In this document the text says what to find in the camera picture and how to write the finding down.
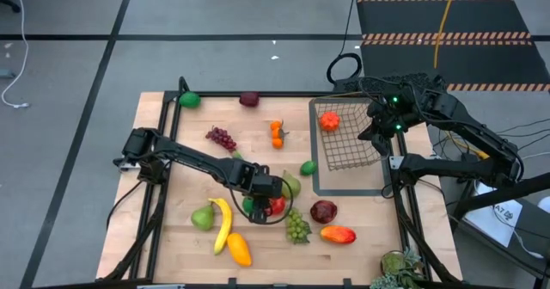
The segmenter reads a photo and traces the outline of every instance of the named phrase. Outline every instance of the grape bunch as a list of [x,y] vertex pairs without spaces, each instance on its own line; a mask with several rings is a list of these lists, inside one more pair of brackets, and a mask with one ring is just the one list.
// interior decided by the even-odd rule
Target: grape bunch
[[220,144],[229,152],[235,151],[237,147],[237,143],[231,138],[230,135],[228,135],[227,130],[222,130],[217,126],[213,126],[212,130],[208,131],[205,137],[213,140],[217,144]]
[[309,243],[308,234],[311,234],[308,222],[302,220],[300,211],[292,208],[286,218],[286,238],[294,244]]

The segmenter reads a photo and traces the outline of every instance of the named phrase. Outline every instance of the black chair leg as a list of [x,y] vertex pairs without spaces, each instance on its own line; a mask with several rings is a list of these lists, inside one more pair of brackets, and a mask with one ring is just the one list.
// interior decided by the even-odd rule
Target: black chair leg
[[19,13],[21,11],[21,8],[19,7],[19,5],[11,2],[10,0],[0,0],[0,3],[10,6],[11,10],[13,10],[14,13]]

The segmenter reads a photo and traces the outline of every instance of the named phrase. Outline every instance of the red tomato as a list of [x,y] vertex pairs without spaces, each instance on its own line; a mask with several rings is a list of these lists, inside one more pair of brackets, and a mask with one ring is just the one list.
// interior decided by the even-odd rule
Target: red tomato
[[268,216],[277,215],[284,211],[284,197],[280,197],[279,199],[269,199],[269,203],[271,204],[271,207],[266,208]]

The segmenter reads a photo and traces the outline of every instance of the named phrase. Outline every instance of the red mango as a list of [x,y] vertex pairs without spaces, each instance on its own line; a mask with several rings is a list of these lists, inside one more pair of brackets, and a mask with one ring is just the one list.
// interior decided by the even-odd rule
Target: red mango
[[357,239],[355,232],[350,229],[339,225],[329,225],[321,230],[321,237],[325,241],[333,243],[353,243]]

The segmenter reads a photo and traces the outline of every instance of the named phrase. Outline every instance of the floor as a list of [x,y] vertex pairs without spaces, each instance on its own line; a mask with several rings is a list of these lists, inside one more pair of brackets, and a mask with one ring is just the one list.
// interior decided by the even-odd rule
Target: floor
[[[550,13],[544,10],[550,1],[516,2],[532,34],[550,34]],[[20,286],[41,229],[51,230],[51,235],[40,240],[45,251],[41,262],[35,262],[34,282],[32,277],[26,282],[48,286],[94,279],[119,179],[111,159],[119,155],[141,92],[174,89],[180,75],[195,90],[330,90],[325,70],[341,47],[330,34],[344,32],[350,0],[130,0],[118,26],[123,0],[24,3],[27,34],[64,35],[60,40],[29,41],[27,70],[7,97],[32,106],[0,106],[0,280],[8,289]],[[21,32],[20,18],[0,5],[0,39],[1,34]],[[112,31],[151,36],[126,36],[113,47]],[[360,34],[355,9],[350,33]],[[162,34],[193,36],[158,40]],[[247,40],[239,34],[273,36]],[[23,44],[0,40],[0,45],[0,68],[19,69]],[[356,45],[349,41],[345,50],[352,52]],[[537,47],[550,65],[550,43]],[[339,65],[334,75],[343,77],[352,66]],[[544,119],[550,111],[547,92],[454,95],[471,115],[496,130]],[[81,116],[87,114],[86,124]],[[431,138],[437,141],[437,131],[431,130]],[[534,138],[513,141],[524,145]],[[451,157],[458,155],[454,148],[446,151]],[[550,151],[550,139],[521,155],[542,151]],[[68,155],[74,163],[66,162]],[[526,160],[526,176],[544,172],[548,164],[550,157]],[[454,200],[458,193],[452,181],[443,180],[443,187],[447,200]],[[56,189],[65,190],[57,218],[43,227]],[[543,196],[529,200],[536,203]],[[532,286],[532,276],[470,237],[457,232],[455,243],[465,280]]]

